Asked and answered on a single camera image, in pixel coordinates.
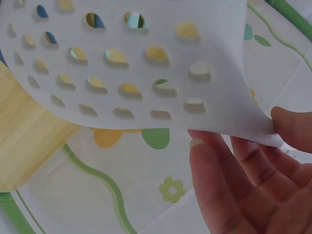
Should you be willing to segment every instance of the green leaf print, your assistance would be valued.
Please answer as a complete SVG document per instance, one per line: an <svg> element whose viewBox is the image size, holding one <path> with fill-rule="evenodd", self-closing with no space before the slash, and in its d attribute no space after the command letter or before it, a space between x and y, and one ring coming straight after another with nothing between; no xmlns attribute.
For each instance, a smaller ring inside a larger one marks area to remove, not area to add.
<svg viewBox="0 0 312 234"><path fill-rule="evenodd" d="M260 45L264 45L264 46L268 46L271 47L271 44L263 37L259 36L259 35L255 35L254 39L260 44Z"/></svg>
<svg viewBox="0 0 312 234"><path fill-rule="evenodd" d="M156 150L166 148L170 141L170 131L168 128L143 129L141 134L145 142Z"/></svg>

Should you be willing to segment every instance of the fingernail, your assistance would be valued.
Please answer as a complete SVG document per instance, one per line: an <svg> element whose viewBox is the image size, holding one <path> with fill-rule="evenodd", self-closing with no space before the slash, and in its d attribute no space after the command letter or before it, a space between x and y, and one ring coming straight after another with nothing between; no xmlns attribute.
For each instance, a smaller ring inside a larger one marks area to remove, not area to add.
<svg viewBox="0 0 312 234"><path fill-rule="evenodd" d="M204 142L201 139L193 139L190 142L190 150L196 146L196 145L200 145L200 144L204 144Z"/></svg>

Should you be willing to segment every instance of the blue shape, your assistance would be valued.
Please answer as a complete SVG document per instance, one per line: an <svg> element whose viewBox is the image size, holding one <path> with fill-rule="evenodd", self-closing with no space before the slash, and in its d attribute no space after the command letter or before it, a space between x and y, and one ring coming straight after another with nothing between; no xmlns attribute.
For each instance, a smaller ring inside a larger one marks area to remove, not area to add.
<svg viewBox="0 0 312 234"><path fill-rule="evenodd" d="M3 62L3 64L4 64L5 66L8 67L8 65L6 64L6 62L5 62L5 60L4 60L4 57L3 57L3 55L2 55L1 50L0 50L0 61Z"/></svg>
<svg viewBox="0 0 312 234"><path fill-rule="evenodd" d="M253 28L249 24L246 23L244 40L251 40L251 39L253 39Z"/></svg>
<svg viewBox="0 0 312 234"><path fill-rule="evenodd" d="M37 6L37 14L39 15L40 18L46 19L48 18L48 14L45 11L44 7L41 5Z"/></svg>
<svg viewBox="0 0 312 234"><path fill-rule="evenodd" d="M104 23L102 22L101 18L97 14L94 14L94 27L105 28Z"/></svg>
<svg viewBox="0 0 312 234"><path fill-rule="evenodd" d="M55 44L55 45L58 44L57 40L56 40L55 37L52 35L52 33L50 33L50 32L45 32L45 33L46 33L46 35L47 35L47 37L48 37L50 43Z"/></svg>

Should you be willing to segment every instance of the green border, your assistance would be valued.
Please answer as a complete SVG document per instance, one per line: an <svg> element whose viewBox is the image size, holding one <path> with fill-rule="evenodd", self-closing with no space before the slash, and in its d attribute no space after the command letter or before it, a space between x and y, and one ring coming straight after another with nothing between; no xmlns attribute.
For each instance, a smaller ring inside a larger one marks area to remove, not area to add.
<svg viewBox="0 0 312 234"><path fill-rule="evenodd" d="M286 2L286 0L266 0L266 2L288 19L312 42L312 25Z"/></svg>
<svg viewBox="0 0 312 234"><path fill-rule="evenodd" d="M20 211L10 193L0 193L0 205L19 234L37 234Z"/></svg>
<svg viewBox="0 0 312 234"><path fill-rule="evenodd" d="M23 203L25 209L27 210L27 212L29 213L29 215L31 216L31 218L33 219L33 221L35 222L35 224L37 225L37 227L40 229L40 231L42 232L42 234L47 234L44 229L42 228L42 226L38 223L37 219L35 218L35 216L33 215L33 213L30 211L30 209L28 208L26 202L24 201L23 197L21 196L20 192L17 190L16 191L17 195L19 196L20 201Z"/></svg>

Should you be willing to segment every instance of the green leaf shape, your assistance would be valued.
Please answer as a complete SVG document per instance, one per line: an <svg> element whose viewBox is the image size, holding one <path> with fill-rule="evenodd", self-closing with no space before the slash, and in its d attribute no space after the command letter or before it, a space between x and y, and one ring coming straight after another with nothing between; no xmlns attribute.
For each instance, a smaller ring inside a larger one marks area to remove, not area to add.
<svg viewBox="0 0 312 234"><path fill-rule="evenodd" d="M170 130L168 128L150 128L141 131L145 142L156 150L165 149L170 142Z"/></svg>
<svg viewBox="0 0 312 234"><path fill-rule="evenodd" d="M251 39L253 39L253 28L248 23L246 23L244 40L251 40Z"/></svg>
<svg viewBox="0 0 312 234"><path fill-rule="evenodd" d="M255 36L254 36L254 39L255 39L260 45L271 47L271 44L270 44L265 38L263 38L262 36L255 35Z"/></svg>
<svg viewBox="0 0 312 234"><path fill-rule="evenodd" d="M159 85L159 84L164 84L167 83L168 81L166 79L158 79L155 81L155 85Z"/></svg>

